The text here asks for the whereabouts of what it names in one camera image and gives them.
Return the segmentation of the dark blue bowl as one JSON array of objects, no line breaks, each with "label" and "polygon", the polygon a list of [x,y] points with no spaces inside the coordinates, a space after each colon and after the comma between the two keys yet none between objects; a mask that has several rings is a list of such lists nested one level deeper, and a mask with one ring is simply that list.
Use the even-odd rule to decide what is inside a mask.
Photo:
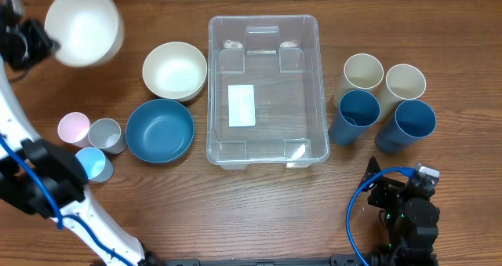
[{"label": "dark blue bowl", "polygon": [[138,159],[151,164],[183,157],[195,138],[189,110],[175,100],[155,99],[140,105],[129,117],[125,139]]}]

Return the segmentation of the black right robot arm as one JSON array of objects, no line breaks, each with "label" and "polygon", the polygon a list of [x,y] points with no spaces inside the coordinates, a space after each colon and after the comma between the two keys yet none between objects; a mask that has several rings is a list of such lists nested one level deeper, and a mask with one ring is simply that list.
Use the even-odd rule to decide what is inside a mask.
[{"label": "black right robot arm", "polygon": [[371,206],[380,208],[389,246],[364,256],[369,265],[438,266],[433,244],[438,237],[440,209],[430,202],[439,171],[419,163],[405,182],[380,177],[363,189]]}]

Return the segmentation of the cream bowl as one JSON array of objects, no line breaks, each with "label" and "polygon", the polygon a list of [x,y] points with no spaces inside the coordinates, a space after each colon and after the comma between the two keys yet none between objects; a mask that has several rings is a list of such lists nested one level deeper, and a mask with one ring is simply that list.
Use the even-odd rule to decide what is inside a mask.
[{"label": "cream bowl", "polygon": [[44,29],[60,45],[55,58],[68,67],[108,62],[125,37],[123,19],[113,0],[54,0]]},{"label": "cream bowl", "polygon": [[206,58],[198,48],[186,42],[167,42],[147,55],[142,78],[156,96],[186,102],[202,91],[207,72]]}]

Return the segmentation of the small pink cup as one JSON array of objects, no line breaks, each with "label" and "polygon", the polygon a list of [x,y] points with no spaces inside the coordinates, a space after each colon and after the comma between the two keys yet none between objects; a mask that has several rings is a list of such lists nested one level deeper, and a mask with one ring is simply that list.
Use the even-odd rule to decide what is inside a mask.
[{"label": "small pink cup", "polygon": [[90,120],[85,114],[71,112],[60,120],[57,133],[63,142],[86,148],[91,146],[88,138],[90,126]]}]

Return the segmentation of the small light blue cup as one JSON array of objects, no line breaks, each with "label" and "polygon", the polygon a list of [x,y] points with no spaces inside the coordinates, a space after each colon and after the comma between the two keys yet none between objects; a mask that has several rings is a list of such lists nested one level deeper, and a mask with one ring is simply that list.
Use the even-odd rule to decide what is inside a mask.
[{"label": "small light blue cup", "polygon": [[75,156],[90,181],[103,183],[112,177],[113,165],[100,149],[94,147],[83,148]]}]

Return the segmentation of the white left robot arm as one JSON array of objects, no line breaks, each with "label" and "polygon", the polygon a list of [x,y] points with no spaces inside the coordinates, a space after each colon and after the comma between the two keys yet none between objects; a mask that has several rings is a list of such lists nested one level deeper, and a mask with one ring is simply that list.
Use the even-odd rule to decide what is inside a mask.
[{"label": "white left robot arm", "polygon": [[[24,18],[21,0],[1,1],[1,65],[29,71],[60,48],[38,20]],[[1,73],[1,199],[28,214],[54,220],[91,248],[106,265],[160,265],[124,231],[88,187],[82,164],[66,148],[44,140]]]}]

